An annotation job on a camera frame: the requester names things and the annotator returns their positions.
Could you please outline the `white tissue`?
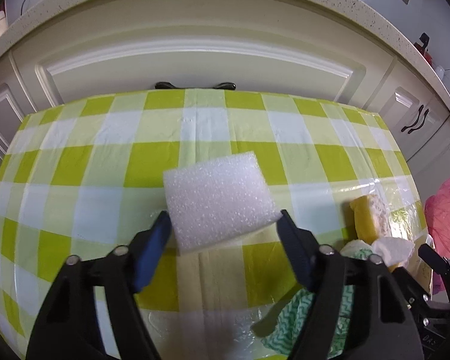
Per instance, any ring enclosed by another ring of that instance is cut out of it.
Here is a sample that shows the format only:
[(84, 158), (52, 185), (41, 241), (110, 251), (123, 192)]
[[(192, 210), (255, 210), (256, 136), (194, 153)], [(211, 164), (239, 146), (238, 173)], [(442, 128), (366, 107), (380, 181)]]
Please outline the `white tissue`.
[(414, 252), (415, 243), (399, 237), (384, 236), (375, 240), (371, 247), (387, 267), (393, 268), (407, 264)]

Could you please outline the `green wavy cleaning cloth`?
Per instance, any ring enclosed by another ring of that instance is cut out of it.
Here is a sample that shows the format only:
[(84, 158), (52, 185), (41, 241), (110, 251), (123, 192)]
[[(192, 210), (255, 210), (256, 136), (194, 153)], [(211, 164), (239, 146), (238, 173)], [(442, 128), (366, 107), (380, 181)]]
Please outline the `green wavy cleaning cloth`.
[[(353, 293), (353, 285), (344, 287), (337, 325), (328, 351), (328, 359), (342, 354), (345, 348), (353, 306)], [(314, 294), (312, 292), (307, 289), (300, 289), (280, 311), (274, 329), (261, 339), (262, 344), (269, 350), (288, 356), (302, 330), (313, 300)]]

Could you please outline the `yellow sponge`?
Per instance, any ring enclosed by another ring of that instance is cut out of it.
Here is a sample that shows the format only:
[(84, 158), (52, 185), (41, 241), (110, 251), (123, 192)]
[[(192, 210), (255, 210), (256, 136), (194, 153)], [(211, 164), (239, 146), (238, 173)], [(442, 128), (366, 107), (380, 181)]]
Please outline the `yellow sponge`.
[(389, 213), (379, 195), (372, 193), (357, 197), (349, 206), (359, 240), (371, 245), (379, 238), (392, 235)]

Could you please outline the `white foam block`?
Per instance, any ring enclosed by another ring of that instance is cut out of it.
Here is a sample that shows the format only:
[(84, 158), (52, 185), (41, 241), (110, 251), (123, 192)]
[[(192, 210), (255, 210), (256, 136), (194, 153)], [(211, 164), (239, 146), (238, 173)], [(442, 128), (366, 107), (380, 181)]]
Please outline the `white foam block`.
[(163, 185), (181, 254), (234, 242), (281, 216), (252, 151), (168, 170)]

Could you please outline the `white printed paper wrapper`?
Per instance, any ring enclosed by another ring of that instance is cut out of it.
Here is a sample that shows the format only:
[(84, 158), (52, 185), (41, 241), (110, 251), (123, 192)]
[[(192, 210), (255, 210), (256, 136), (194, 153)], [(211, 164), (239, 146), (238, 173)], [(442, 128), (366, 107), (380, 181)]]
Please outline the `white printed paper wrapper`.
[[(432, 290), (432, 268), (418, 256), (418, 251), (422, 244), (428, 244), (433, 247), (433, 239), (430, 235), (426, 234), (413, 242), (415, 243), (415, 249), (412, 256), (406, 265), (400, 267), (405, 268), (427, 292), (430, 292)], [(367, 244), (361, 240), (354, 240), (347, 243), (341, 249), (340, 253), (345, 257), (358, 259), (367, 259), (371, 254), (374, 254), (371, 244)], [(388, 267), (388, 270), (392, 272), (396, 268), (398, 267)]]

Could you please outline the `pink-lined trash bin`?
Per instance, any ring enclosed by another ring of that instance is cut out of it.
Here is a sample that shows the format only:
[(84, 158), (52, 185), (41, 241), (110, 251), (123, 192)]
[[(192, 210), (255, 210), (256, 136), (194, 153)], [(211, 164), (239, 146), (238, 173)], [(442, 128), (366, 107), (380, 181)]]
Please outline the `pink-lined trash bin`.
[(436, 252), (450, 258), (450, 178), (427, 199), (424, 214)]

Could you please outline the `white kitchen cabinets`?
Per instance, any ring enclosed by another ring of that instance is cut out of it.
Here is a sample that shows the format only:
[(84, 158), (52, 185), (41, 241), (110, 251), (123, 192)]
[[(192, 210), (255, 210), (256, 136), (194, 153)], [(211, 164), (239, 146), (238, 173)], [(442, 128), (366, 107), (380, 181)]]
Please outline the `white kitchen cabinets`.
[(100, 0), (0, 60), (0, 165), (23, 118), (97, 94), (232, 82), (382, 117), (427, 198), (450, 178), (450, 111), (389, 49), (296, 0)]

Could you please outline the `green checked tablecloth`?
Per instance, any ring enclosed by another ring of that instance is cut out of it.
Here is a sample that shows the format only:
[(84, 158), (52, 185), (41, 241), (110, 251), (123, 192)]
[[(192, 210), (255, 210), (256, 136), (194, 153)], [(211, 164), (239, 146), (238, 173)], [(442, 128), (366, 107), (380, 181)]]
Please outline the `green checked tablecloth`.
[[(287, 94), (189, 89), (88, 97), (23, 119), (0, 167), (0, 334), (26, 353), (65, 259), (106, 255), (151, 226), (162, 174), (252, 151), (276, 204), (342, 247), (350, 202), (383, 198), (394, 236), (426, 221), (406, 160), (375, 113)], [(264, 359), (260, 320), (295, 283), (274, 227), (201, 253), (170, 243), (136, 298), (164, 359)]]

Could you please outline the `red lidded pot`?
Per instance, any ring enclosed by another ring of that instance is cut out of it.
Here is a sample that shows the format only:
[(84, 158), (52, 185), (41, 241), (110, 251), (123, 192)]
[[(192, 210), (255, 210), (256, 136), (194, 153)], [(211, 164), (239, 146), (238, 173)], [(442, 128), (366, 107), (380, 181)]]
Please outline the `red lidded pot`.
[(418, 52), (425, 58), (425, 60), (432, 65), (433, 64), (433, 57), (429, 54), (426, 47), (419, 44), (418, 42), (414, 43), (415, 48), (418, 50)]

